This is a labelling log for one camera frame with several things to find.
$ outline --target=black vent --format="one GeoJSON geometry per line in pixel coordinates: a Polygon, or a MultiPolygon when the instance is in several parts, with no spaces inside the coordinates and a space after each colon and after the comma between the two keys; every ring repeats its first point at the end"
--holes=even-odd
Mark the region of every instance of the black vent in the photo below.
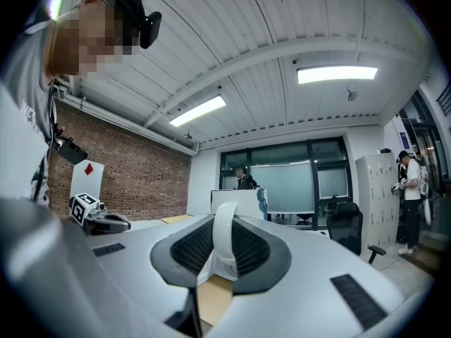
{"type": "Polygon", "coordinates": [[[259,268],[268,260],[271,248],[265,239],[237,223],[232,224],[232,250],[238,277],[259,268]]]}
{"type": "Polygon", "coordinates": [[[365,330],[373,327],[387,316],[387,313],[349,274],[330,280],[365,330]]]}
{"type": "Polygon", "coordinates": [[[171,246],[171,256],[181,266],[198,275],[213,250],[213,219],[171,246]]]}
{"type": "Polygon", "coordinates": [[[109,219],[109,220],[117,220],[118,222],[125,222],[124,221],[124,219],[120,219],[118,216],[116,216],[116,215],[109,215],[109,214],[106,214],[106,215],[104,215],[104,218],[105,219],[109,219]]]}
{"type": "Polygon", "coordinates": [[[112,245],[95,248],[92,251],[94,252],[95,256],[104,256],[106,254],[111,254],[114,253],[115,251],[120,251],[122,249],[125,249],[125,247],[121,243],[115,243],[112,245]]]}

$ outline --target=black pants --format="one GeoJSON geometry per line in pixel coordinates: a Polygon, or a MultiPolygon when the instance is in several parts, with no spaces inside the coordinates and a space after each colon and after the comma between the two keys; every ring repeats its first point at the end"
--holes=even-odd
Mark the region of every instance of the black pants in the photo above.
{"type": "Polygon", "coordinates": [[[420,215],[418,213],[418,207],[420,204],[421,199],[404,201],[407,228],[407,248],[409,249],[418,244],[420,235],[420,215]]]}

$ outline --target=black chair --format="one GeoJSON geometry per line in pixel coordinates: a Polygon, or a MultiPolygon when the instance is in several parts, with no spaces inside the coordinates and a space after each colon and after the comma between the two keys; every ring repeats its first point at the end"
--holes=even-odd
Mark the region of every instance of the black chair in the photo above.
{"type": "MultiPolygon", "coordinates": [[[[337,214],[326,221],[329,237],[359,256],[362,247],[363,219],[364,216],[356,203],[339,204],[337,214]]],[[[387,253],[378,246],[372,245],[368,248],[373,252],[368,262],[370,264],[373,263],[376,254],[384,256],[387,253]]]]}

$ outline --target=wall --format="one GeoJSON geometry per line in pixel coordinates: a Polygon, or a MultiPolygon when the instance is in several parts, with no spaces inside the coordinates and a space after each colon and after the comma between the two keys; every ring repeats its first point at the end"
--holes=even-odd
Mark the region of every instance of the wall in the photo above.
{"type": "Polygon", "coordinates": [[[405,150],[407,153],[412,152],[412,143],[410,142],[409,135],[407,134],[406,128],[404,127],[400,116],[393,117],[393,119],[383,128],[383,131],[384,148],[392,149],[396,156],[402,150],[405,150]],[[400,135],[401,132],[406,134],[406,138],[409,143],[408,149],[404,148],[400,135]]]}
{"type": "Polygon", "coordinates": [[[451,167],[451,115],[448,114],[448,116],[445,116],[437,99],[442,94],[449,81],[450,76],[448,75],[443,62],[438,55],[435,55],[431,62],[431,67],[429,68],[428,81],[421,83],[419,88],[419,92],[437,125],[438,134],[440,135],[443,144],[448,172],[451,167]]]}
{"type": "Polygon", "coordinates": [[[358,204],[359,190],[357,185],[357,171],[354,162],[363,155],[377,154],[377,149],[388,147],[394,150],[395,155],[398,155],[401,150],[402,145],[400,143],[400,138],[399,140],[397,138],[399,134],[397,134],[397,130],[394,129],[392,122],[389,124],[391,125],[386,129],[378,125],[322,129],[256,139],[251,142],[236,143],[218,148],[201,150],[192,158],[187,212],[188,214],[193,215],[210,212],[210,191],[219,188],[221,152],[298,142],[307,139],[322,139],[339,136],[343,136],[343,139],[345,140],[348,158],[350,160],[353,200],[358,204]]]}
{"type": "Polygon", "coordinates": [[[219,188],[220,164],[221,153],[216,149],[192,157],[187,214],[210,214],[210,192],[219,188]]]}
{"type": "MultiPolygon", "coordinates": [[[[58,123],[88,154],[105,165],[100,199],[131,220],[186,213],[191,158],[68,105],[56,102],[58,123]]],[[[68,214],[73,165],[52,152],[49,162],[51,208],[68,214]]]]}

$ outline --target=red diamond sign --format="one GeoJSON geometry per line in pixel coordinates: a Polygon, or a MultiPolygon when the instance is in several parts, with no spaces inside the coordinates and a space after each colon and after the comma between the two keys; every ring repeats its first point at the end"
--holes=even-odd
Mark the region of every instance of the red diamond sign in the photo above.
{"type": "Polygon", "coordinates": [[[89,163],[85,169],[86,175],[91,174],[94,171],[94,168],[92,167],[91,163],[89,163]]]}

